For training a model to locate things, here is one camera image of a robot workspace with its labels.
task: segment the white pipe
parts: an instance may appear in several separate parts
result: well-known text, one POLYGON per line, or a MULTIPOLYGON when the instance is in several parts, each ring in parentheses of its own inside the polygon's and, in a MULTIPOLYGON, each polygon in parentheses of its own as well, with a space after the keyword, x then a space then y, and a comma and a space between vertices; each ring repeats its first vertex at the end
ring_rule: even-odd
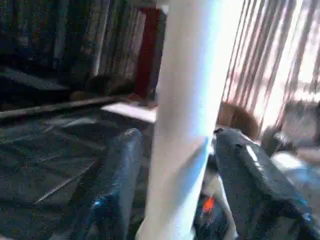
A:
POLYGON ((159 83, 146 217, 138 240, 191 240, 242 1, 173 0, 159 83))

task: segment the blurry object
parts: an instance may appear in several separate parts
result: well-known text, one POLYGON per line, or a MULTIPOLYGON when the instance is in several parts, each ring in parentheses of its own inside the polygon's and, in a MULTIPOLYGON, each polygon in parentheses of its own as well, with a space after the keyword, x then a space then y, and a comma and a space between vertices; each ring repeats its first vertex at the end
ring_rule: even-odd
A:
POLYGON ((309 155, 309 150, 297 155, 282 151, 274 154, 271 161, 306 199, 312 208, 312 216, 320 226, 320 151, 314 149, 314 152, 316 157, 313 153, 309 155), (314 164, 306 158, 317 159, 317 162, 314 164))
POLYGON ((256 119, 241 106, 222 102, 216 124, 239 129, 252 140, 258 137, 259 128, 256 119))
POLYGON ((315 167, 320 167, 320 146, 300 148, 296 155, 306 163, 315 167))
POLYGON ((228 231, 228 221, 223 208, 212 196, 200 195, 194 227, 198 240, 223 240, 228 231))
POLYGON ((291 151, 320 147, 320 112, 314 102, 290 101, 286 104, 282 121, 269 127, 261 137, 261 147, 268 156, 277 151, 291 151))
POLYGON ((133 92, 134 79, 117 75, 98 75, 88 79, 84 91, 75 91, 70 95, 71 101, 81 101, 94 97, 128 95, 133 92))

